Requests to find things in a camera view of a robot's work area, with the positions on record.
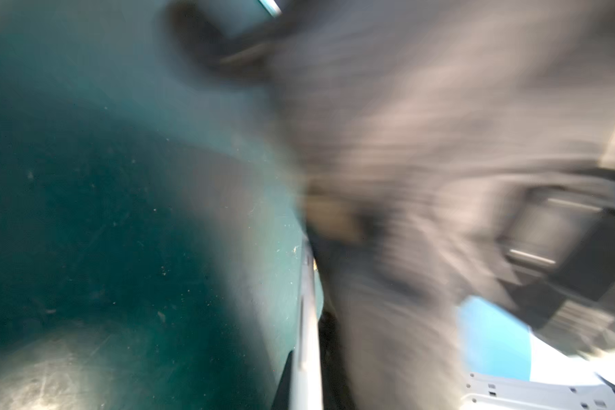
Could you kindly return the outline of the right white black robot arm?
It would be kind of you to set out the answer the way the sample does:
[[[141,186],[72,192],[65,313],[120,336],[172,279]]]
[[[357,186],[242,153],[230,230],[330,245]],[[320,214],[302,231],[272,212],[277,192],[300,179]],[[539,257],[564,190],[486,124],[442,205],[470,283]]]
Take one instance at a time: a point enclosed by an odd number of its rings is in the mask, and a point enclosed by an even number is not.
[[[615,409],[615,170],[529,189],[496,242],[512,306],[461,306],[461,406]]]

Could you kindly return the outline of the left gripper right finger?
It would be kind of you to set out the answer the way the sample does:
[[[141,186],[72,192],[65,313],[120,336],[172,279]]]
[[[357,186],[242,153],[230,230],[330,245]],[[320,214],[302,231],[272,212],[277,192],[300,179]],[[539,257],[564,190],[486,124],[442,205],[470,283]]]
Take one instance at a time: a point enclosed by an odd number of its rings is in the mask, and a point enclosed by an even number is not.
[[[338,322],[328,312],[319,318],[319,351],[324,409],[355,410],[343,365]]]

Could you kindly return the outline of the white frame drawing tablet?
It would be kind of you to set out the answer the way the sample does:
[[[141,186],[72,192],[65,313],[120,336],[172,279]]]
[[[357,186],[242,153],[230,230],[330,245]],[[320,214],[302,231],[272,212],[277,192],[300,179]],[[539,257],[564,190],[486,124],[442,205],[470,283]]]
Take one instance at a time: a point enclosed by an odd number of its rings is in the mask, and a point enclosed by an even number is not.
[[[306,237],[302,240],[300,268],[297,343],[291,364],[289,408],[323,410],[314,256]]]

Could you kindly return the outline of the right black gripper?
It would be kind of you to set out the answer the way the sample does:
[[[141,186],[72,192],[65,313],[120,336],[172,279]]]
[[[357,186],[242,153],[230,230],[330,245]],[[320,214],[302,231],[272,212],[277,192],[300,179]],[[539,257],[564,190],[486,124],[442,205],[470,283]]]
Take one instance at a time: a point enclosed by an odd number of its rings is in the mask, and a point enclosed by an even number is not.
[[[615,170],[528,189],[499,238],[512,313],[565,354],[615,350]]]

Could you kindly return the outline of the blue wiping cloth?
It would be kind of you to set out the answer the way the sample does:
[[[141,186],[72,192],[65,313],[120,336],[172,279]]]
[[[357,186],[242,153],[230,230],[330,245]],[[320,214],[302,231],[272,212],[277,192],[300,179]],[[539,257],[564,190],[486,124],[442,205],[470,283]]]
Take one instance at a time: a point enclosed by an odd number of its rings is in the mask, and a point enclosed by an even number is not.
[[[509,309],[496,242],[533,187],[615,170],[615,1],[291,1],[197,68],[268,80],[356,409],[456,409],[458,309]]]

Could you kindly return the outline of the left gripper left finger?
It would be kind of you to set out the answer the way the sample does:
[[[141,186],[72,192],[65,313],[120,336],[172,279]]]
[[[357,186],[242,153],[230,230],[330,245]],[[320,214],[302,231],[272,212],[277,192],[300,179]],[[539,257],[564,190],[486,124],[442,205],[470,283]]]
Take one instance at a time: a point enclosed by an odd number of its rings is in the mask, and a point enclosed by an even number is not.
[[[290,386],[292,378],[292,364],[294,351],[288,353],[283,372],[278,382],[278,388],[273,398],[271,410],[289,410],[290,409]]]

